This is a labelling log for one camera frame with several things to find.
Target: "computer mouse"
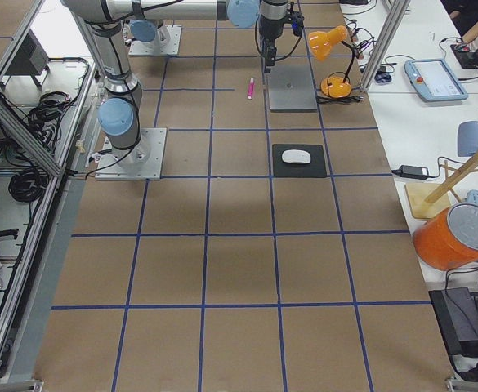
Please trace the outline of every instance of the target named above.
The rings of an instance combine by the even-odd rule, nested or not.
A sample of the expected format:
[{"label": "computer mouse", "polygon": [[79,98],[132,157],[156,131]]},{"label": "computer mouse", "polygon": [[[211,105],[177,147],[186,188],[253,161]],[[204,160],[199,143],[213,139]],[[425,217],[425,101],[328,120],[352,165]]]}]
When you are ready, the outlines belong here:
[{"label": "computer mouse", "polygon": [[311,162],[311,155],[301,149],[287,149],[282,153],[282,162],[306,165]]}]

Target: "blue joint cap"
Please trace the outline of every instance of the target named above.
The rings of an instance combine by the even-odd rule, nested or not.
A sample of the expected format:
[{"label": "blue joint cap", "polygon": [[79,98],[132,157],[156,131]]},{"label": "blue joint cap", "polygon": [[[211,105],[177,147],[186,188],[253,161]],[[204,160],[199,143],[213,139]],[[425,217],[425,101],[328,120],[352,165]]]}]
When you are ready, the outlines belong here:
[{"label": "blue joint cap", "polygon": [[121,136],[132,127],[132,106],[120,98],[111,98],[102,104],[97,113],[102,129],[109,136]]},{"label": "blue joint cap", "polygon": [[230,0],[227,9],[228,19],[235,26],[246,29],[252,27],[260,15],[258,0]]},{"label": "blue joint cap", "polygon": [[152,42],[157,36],[157,27],[148,20],[130,21],[130,31],[137,41]]}]

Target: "mouse pad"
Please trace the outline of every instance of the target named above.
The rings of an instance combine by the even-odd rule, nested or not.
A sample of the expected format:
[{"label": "mouse pad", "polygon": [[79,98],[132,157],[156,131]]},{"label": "mouse pad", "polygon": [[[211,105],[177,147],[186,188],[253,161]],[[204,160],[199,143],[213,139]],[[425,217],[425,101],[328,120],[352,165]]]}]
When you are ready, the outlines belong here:
[{"label": "mouse pad", "polygon": [[[282,153],[287,149],[302,149],[311,155],[311,162],[305,165],[282,162]],[[325,178],[326,162],[322,145],[273,145],[273,177]]]}]

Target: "orange lamp head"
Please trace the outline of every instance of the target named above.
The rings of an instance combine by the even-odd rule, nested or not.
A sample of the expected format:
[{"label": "orange lamp head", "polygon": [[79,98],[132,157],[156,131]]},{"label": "orange lamp head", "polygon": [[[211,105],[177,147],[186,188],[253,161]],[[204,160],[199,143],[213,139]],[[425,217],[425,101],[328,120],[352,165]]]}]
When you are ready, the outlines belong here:
[{"label": "orange lamp head", "polygon": [[313,56],[322,61],[329,56],[333,47],[347,39],[347,36],[346,26],[338,26],[327,33],[325,31],[314,31],[308,35],[307,41],[310,43]]}]

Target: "pen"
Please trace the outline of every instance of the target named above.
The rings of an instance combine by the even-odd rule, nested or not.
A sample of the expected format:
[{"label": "pen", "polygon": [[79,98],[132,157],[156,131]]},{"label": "pen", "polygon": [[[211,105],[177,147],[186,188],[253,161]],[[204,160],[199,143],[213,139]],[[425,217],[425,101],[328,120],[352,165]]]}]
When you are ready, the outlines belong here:
[{"label": "pen", "polygon": [[255,88],[255,79],[251,78],[249,79],[249,86],[248,86],[248,99],[252,100],[253,99],[253,89]]}]

